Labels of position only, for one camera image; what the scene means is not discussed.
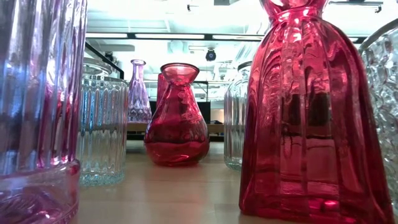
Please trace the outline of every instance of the vase neck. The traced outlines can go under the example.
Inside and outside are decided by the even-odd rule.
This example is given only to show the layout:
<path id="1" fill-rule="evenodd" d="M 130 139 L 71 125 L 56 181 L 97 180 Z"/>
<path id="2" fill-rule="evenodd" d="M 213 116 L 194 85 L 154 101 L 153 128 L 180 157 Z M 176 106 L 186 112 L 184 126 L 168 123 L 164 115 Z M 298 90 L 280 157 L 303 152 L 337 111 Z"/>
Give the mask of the vase neck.
<path id="1" fill-rule="evenodd" d="M 288 9 L 280 12 L 274 16 L 270 16 L 269 20 L 271 24 L 276 24 L 284 21 L 301 20 L 303 17 L 319 17 L 322 18 L 322 10 L 315 7 L 298 7 Z"/>
<path id="2" fill-rule="evenodd" d="M 144 66 L 133 64 L 132 65 L 132 79 L 133 80 L 143 80 L 144 79 Z"/>

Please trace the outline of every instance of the vase rim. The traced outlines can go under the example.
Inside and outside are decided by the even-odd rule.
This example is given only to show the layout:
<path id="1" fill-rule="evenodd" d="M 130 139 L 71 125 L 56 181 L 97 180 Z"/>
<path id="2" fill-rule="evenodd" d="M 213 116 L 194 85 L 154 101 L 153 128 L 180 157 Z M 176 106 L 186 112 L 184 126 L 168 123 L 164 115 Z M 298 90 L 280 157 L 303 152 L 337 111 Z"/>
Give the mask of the vase rim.
<path id="1" fill-rule="evenodd" d="M 161 66 L 160 71 L 163 71 L 163 70 L 165 70 L 165 69 L 168 68 L 168 67 L 171 67 L 171 66 L 178 66 L 178 65 L 181 65 L 181 66 L 183 66 L 183 67 L 193 68 L 193 69 L 195 69 L 197 72 L 200 71 L 200 69 L 199 69 L 198 67 L 196 67 L 196 66 L 194 66 L 194 65 L 192 65 L 192 64 L 190 64 L 190 63 L 183 63 L 183 62 L 172 62 L 172 63 L 164 64 L 164 65 Z"/>
<path id="2" fill-rule="evenodd" d="M 130 62 L 137 65 L 146 65 L 146 62 L 143 59 L 132 59 Z"/>

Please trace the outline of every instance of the ceiling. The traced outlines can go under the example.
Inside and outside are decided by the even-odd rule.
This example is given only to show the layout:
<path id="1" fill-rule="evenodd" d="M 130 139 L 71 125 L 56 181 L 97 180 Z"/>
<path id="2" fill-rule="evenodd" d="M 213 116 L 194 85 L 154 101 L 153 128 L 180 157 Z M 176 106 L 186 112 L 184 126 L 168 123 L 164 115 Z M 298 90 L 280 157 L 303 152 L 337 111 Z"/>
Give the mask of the ceiling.
<path id="1" fill-rule="evenodd" d="M 385 0 L 377 6 L 326 6 L 323 18 L 349 36 L 368 36 L 396 18 L 398 4 Z M 88 0 L 89 33 L 202 33 L 263 34 L 269 22 L 258 0 Z M 250 60 L 258 43 L 198 40 L 88 39 L 100 52 L 113 51 L 131 77 L 132 58 L 147 61 L 146 79 L 156 79 L 161 65 L 169 62 L 193 63 L 201 69 L 199 79 L 219 80 L 224 68 L 234 68 Z M 215 49 L 217 58 L 207 62 L 207 49 Z"/>

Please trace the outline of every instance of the textured glass vase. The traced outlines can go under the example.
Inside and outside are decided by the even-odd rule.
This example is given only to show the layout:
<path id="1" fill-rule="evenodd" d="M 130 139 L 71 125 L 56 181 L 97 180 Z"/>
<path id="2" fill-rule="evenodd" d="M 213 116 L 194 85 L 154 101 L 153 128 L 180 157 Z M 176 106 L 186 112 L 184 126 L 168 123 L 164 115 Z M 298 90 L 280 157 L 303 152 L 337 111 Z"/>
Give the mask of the textured glass vase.
<path id="1" fill-rule="evenodd" d="M 149 123 L 152 117 L 149 98 L 144 83 L 145 61 L 134 59 L 132 63 L 132 78 L 129 87 L 129 116 L 128 122 Z"/>
<path id="2" fill-rule="evenodd" d="M 398 19 L 368 37 L 359 52 L 368 73 L 387 182 L 398 216 Z"/>
<path id="3" fill-rule="evenodd" d="M 326 0 L 262 0 L 239 206 L 295 222 L 393 223 L 366 74 Z"/>
<path id="4" fill-rule="evenodd" d="M 162 166 L 189 166 L 209 151 L 207 125 L 191 89 L 199 68 L 186 63 L 163 65 L 169 85 L 144 137 L 148 156 Z"/>
<path id="5" fill-rule="evenodd" d="M 224 162 L 233 170 L 241 170 L 246 102 L 251 62 L 238 66 L 238 75 L 224 96 Z"/>
<path id="6" fill-rule="evenodd" d="M 0 1 L 0 223 L 69 223 L 85 0 Z"/>
<path id="7" fill-rule="evenodd" d="M 85 58 L 85 63 L 94 59 Z M 127 136 L 127 82 L 97 74 L 83 73 L 80 100 L 80 127 L 76 157 L 81 164 L 80 184 L 115 184 L 124 178 Z"/>
<path id="8" fill-rule="evenodd" d="M 156 108 L 159 106 L 160 100 L 162 99 L 163 94 L 167 89 L 167 85 L 169 85 L 169 83 L 164 78 L 163 74 L 160 73 L 157 76 Z"/>

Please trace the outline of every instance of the vase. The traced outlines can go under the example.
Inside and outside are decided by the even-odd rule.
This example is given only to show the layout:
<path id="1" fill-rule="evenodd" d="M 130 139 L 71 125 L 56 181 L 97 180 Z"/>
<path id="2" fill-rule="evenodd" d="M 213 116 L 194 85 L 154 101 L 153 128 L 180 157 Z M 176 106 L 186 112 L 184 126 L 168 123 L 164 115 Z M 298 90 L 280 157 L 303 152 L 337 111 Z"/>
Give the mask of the vase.
<path id="1" fill-rule="evenodd" d="M 394 223 L 366 74 L 326 0 L 262 0 L 239 206 L 295 222 Z"/>
<path id="2" fill-rule="evenodd" d="M 102 74 L 110 68 L 108 64 L 84 59 L 76 150 L 81 165 L 80 185 L 115 184 L 124 178 L 128 85 Z"/>
<path id="3" fill-rule="evenodd" d="M 197 164 L 209 150 L 207 125 L 191 89 L 199 68 L 169 63 L 161 71 L 169 85 L 144 136 L 147 154 L 162 166 Z"/>
<path id="4" fill-rule="evenodd" d="M 398 19 L 370 35 L 359 52 L 366 66 L 387 183 L 398 216 Z"/>
<path id="5" fill-rule="evenodd" d="M 152 117 L 149 98 L 144 83 L 145 61 L 134 59 L 132 63 L 132 78 L 129 86 L 129 116 L 128 122 L 148 123 Z"/>
<path id="6" fill-rule="evenodd" d="M 69 223 L 85 0 L 0 1 L 0 223 Z"/>
<path id="7" fill-rule="evenodd" d="M 242 168 L 250 66 L 251 62 L 238 66 L 238 75 L 224 96 L 224 162 L 233 170 Z"/>
<path id="8" fill-rule="evenodd" d="M 156 108 L 159 106 L 160 100 L 162 99 L 168 84 L 169 83 L 164 78 L 163 74 L 159 73 L 157 76 Z"/>

